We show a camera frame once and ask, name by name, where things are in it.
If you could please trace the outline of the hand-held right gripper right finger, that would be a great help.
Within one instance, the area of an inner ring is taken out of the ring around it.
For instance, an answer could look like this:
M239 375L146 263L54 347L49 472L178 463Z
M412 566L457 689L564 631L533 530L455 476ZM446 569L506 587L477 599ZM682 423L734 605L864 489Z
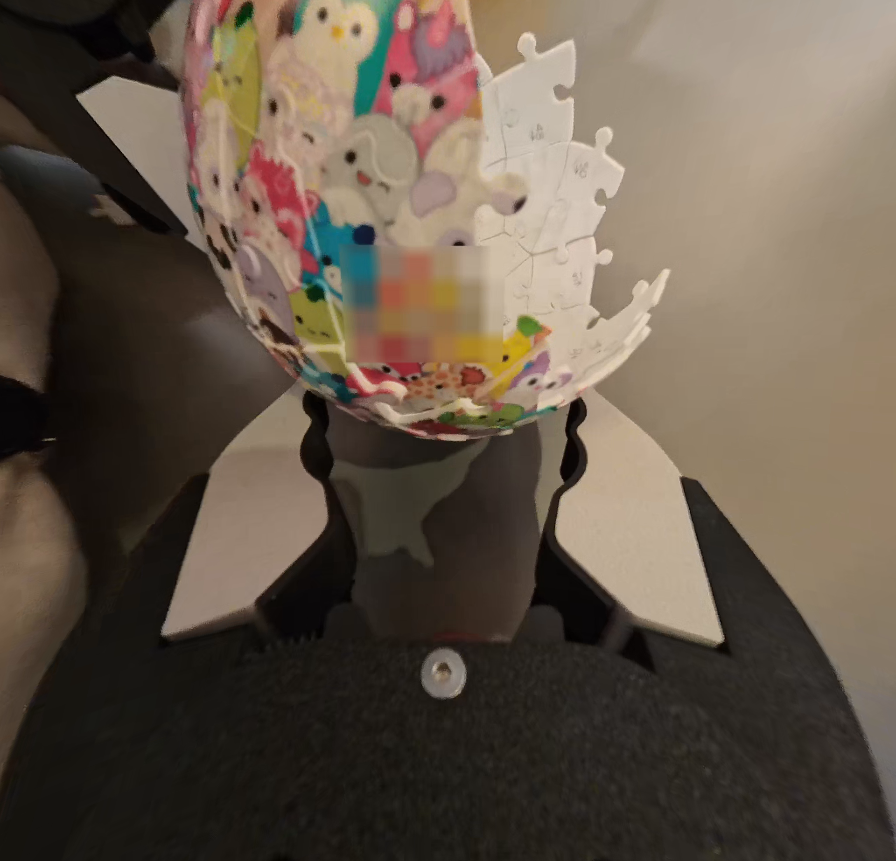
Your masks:
M566 419L533 603L575 643L620 650L637 630L716 650L725 637L678 466L604 398Z

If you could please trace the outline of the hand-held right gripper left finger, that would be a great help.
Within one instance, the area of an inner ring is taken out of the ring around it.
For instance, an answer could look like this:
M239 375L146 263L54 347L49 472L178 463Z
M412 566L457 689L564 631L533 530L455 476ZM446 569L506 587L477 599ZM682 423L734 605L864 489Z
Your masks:
M287 391L212 464L161 637L239 625L318 632L350 599L356 548L331 484L326 403Z

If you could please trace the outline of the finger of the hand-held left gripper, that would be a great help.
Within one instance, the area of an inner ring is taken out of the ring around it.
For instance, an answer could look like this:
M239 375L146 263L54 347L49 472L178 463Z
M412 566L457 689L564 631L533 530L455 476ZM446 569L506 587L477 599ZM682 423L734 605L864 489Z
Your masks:
M108 76L75 98L173 215L175 232L189 237L187 144L178 94Z

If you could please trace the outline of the colourful puzzle ball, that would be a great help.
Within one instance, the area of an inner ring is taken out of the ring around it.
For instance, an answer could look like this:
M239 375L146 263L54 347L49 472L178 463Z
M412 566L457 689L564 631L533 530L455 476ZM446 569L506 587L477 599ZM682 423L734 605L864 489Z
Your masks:
M509 434L614 374L668 271L605 318L596 234L623 166L574 139L576 47L495 73L469 0L193 0L189 200L249 331L361 421Z

